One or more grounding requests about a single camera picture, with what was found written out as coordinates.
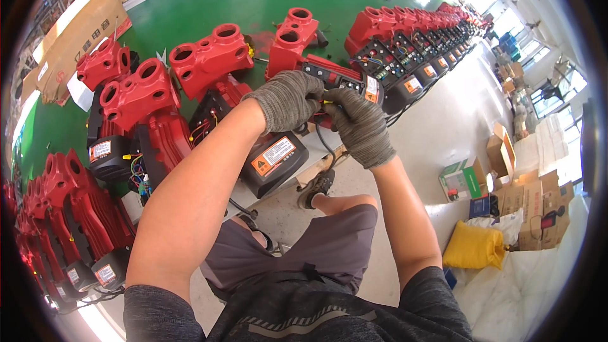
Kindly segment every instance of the plastic bag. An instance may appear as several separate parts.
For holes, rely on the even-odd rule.
[[[502,232],[492,228],[467,226],[461,220],[456,223],[452,238],[443,254],[443,264],[448,267],[482,269],[489,265],[502,270],[505,250]]]
[[[515,244],[519,238],[519,230],[523,224],[523,208],[513,214],[507,214],[499,218],[500,221],[493,224],[492,228],[502,231],[502,240],[506,245]]]
[[[491,227],[502,232],[502,240],[505,245],[513,245],[519,238],[519,230],[523,224],[523,208],[513,214],[507,214],[498,220],[492,217],[471,218],[466,222],[467,226]]]

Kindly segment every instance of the green workbench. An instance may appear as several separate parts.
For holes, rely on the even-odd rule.
[[[330,44],[325,49],[309,52],[348,66],[344,39],[357,13],[366,6],[424,8],[436,10],[446,0],[132,0],[125,7],[133,26],[119,38],[140,55],[140,61],[156,57],[167,49],[167,55],[180,43],[195,42],[211,34],[222,23],[236,23],[241,32],[254,38],[256,55],[268,58],[263,52],[272,42],[274,23],[285,18],[288,9],[304,7],[319,21]],[[255,89],[264,83],[265,64],[256,61],[245,76],[238,77]],[[197,103],[182,94],[182,113],[188,119]],[[88,166],[86,151],[86,120],[88,114],[71,99],[64,107],[44,105],[38,100],[27,117],[22,136],[21,172],[23,188],[27,180],[42,173],[49,153],[67,153],[74,148],[80,160]]]

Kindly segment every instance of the forearm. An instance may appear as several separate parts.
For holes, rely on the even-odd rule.
[[[402,290],[424,267],[441,267],[437,235],[399,156],[370,171],[376,179]]]
[[[143,210],[127,286],[181,280],[180,289],[165,288],[188,300],[190,276],[217,237],[234,183],[265,125],[257,101],[243,101],[167,175]]]

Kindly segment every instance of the white bag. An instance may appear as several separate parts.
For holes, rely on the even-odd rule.
[[[502,242],[512,245],[517,242],[519,230],[523,224],[523,208],[519,208],[513,214],[500,217],[500,222],[492,225],[492,228],[502,231]]]
[[[499,222],[496,222],[496,220],[492,217],[477,217],[467,220],[465,224],[467,224],[467,226],[495,228],[502,232],[503,244],[515,244],[519,237],[519,230],[523,224],[523,208],[520,208],[513,214],[502,216],[499,218],[499,220]]]

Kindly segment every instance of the yellow bag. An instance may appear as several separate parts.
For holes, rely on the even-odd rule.
[[[502,270],[504,257],[502,232],[493,228],[467,226],[460,220],[443,254],[443,264],[472,269],[491,265]]]

